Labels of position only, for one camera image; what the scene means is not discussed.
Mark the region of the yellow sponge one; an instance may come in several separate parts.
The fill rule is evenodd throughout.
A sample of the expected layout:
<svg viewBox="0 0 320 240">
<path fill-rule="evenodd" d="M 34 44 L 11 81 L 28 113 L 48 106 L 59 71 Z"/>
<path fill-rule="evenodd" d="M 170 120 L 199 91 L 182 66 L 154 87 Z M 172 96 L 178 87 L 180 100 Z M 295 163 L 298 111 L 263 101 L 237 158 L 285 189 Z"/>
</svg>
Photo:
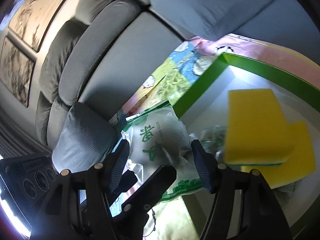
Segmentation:
<svg viewBox="0 0 320 240">
<path fill-rule="evenodd" d="M 271 89 L 228 92 L 224 161 L 231 165 L 278 165 L 294 148 L 292 133 Z"/>
</svg>

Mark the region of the green cardboard box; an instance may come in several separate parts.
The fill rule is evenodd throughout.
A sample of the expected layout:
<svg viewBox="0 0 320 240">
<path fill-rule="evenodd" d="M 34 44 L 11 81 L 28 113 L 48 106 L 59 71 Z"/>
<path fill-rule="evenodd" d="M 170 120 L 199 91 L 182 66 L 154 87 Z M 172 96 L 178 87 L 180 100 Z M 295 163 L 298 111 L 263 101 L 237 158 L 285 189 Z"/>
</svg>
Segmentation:
<svg viewBox="0 0 320 240">
<path fill-rule="evenodd" d="M 191 142 L 215 196 L 201 239 L 300 238 L 319 219 L 319 87 L 224 53 L 173 104 L 188 128 L 226 127 L 222 158 Z"/>
</svg>

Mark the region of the yellow sponge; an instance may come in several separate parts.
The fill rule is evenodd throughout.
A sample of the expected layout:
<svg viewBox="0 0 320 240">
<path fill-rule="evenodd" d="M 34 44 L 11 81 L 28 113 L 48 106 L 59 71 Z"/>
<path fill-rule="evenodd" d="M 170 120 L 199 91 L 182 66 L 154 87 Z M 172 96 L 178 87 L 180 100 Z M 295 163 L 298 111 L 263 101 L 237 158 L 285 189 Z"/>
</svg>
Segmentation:
<svg viewBox="0 0 320 240">
<path fill-rule="evenodd" d="M 271 189 L 289 185 L 312 174 L 316 170 L 316 161 L 308 127 L 304 121 L 289 126 L 296 144 L 286 162 L 273 166 L 242 166 L 241 171 L 259 170 Z"/>
</svg>

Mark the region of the grey pillow left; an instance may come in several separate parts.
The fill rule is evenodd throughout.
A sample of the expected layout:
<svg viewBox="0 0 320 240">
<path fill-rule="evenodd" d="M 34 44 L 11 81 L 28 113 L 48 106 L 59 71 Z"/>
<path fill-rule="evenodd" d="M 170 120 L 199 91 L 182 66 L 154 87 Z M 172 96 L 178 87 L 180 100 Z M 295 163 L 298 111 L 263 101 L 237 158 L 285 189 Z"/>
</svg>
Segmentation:
<svg viewBox="0 0 320 240">
<path fill-rule="evenodd" d="M 52 154 L 57 172 L 86 171 L 112 152 L 119 135 L 105 119 L 83 103 L 69 110 Z"/>
</svg>

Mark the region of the small clear tea bag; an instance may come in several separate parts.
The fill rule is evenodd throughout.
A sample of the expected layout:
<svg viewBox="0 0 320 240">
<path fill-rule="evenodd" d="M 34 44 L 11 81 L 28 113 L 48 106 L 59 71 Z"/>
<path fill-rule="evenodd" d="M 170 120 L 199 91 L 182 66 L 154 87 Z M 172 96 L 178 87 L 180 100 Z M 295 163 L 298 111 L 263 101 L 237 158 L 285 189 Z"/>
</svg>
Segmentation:
<svg viewBox="0 0 320 240">
<path fill-rule="evenodd" d="M 203 189 L 189 134 L 169 101 L 164 100 L 138 114 L 115 115 L 109 122 L 129 142 L 130 153 L 124 170 L 134 172 L 137 177 L 135 185 L 112 205 L 112 215 L 117 215 L 120 205 L 162 165 L 173 166 L 177 175 L 161 201 L 168 202 Z"/>
</svg>

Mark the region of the grey pillow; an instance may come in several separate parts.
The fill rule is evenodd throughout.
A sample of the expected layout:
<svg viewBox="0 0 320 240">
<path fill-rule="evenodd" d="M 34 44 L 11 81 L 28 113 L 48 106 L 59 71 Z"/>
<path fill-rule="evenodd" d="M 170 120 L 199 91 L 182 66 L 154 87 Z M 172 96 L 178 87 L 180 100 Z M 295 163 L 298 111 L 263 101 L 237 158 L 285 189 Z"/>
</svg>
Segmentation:
<svg viewBox="0 0 320 240">
<path fill-rule="evenodd" d="M 112 152 L 119 135 L 105 119 L 83 103 L 69 110 L 52 154 L 57 172 L 86 171 Z"/>
<path fill-rule="evenodd" d="M 273 0 L 150 0 L 166 20 L 216 41 L 251 20 Z"/>
</svg>

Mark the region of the cartoon print bed sheet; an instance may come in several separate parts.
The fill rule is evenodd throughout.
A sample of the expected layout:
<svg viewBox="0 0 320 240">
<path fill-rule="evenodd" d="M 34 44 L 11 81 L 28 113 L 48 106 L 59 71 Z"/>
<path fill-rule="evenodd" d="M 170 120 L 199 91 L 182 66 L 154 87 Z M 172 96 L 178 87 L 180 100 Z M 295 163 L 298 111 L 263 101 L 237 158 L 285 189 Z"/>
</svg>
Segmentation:
<svg viewBox="0 0 320 240">
<path fill-rule="evenodd" d="M 129 116 L 169 101 L 178 115 L 187 114 L 202 94 L 230 70 L 227 79 L 271 87 L 278 100 L 319 126 L 319 65 L 275 44 L 229 34 L 211 42 L 194 37 L 178 46 L 110 119 L 117 127 Z"/>
</svg>

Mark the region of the large clear tea bag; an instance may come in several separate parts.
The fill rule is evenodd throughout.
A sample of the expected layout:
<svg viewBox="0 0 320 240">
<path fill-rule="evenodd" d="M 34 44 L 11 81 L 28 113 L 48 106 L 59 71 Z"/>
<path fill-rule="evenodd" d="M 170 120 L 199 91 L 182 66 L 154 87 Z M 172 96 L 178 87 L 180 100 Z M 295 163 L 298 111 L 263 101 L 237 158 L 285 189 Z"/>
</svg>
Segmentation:
<svg viewBox="0 0 320 240">
<path fill-rule="evenodd" d="M 223 162 L 227 127 L 214 126 L 189 134 L 190 141 L 199 140 L 207 153 L 212 154 L 219 162 Z"/>
</svg>

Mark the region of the grey sofa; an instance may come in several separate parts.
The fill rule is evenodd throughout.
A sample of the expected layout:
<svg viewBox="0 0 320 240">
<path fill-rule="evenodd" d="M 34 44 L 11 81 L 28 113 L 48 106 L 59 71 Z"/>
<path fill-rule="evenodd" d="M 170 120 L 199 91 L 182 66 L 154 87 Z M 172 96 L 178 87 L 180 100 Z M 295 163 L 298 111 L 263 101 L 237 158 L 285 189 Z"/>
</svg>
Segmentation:
<svg viewBox="0 0 320 240">
<path fill-rule="evenodd" d="M 319 0 L 309 1 L 319 6 Z M 229 34 L 289 48 L 319 65 L 319 25 L 300 0 L 273 0 Z M 194 37 L 200 36 L 166 20 L 150 0 L 79 0 L 41 68 L 35 118 L 40 143 L 54 148 L 77 102 L 110 121 L 168 56 Z"/>
</svg>

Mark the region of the framed landscape painting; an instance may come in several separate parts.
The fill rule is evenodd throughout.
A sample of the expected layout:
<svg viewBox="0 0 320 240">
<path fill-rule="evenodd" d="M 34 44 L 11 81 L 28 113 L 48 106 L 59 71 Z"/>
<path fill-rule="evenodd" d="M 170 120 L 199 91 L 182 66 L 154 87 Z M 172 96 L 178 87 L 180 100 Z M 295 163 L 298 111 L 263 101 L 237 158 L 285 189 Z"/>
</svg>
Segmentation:
<svg viewBox="0 0 320 240">
<path fill-rule="evenodd" d="M 65 0 L 24 0 L 9 28 L 30 48 L 39 51 L 50 21 Z"/>
</svg>

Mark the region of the grey pillow right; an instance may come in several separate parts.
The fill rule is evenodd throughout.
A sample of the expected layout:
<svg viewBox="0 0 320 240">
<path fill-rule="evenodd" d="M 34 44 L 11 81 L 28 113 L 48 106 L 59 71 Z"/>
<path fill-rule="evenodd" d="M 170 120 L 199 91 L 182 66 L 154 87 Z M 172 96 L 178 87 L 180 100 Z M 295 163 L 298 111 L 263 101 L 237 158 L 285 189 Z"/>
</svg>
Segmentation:
<svg viewBox="0 0 320 240">
<path fill-rule="evenodd" d="M 273 0 L 150 0 L 166 20 L 216 41 L 251 20 Z"/>
</svg>

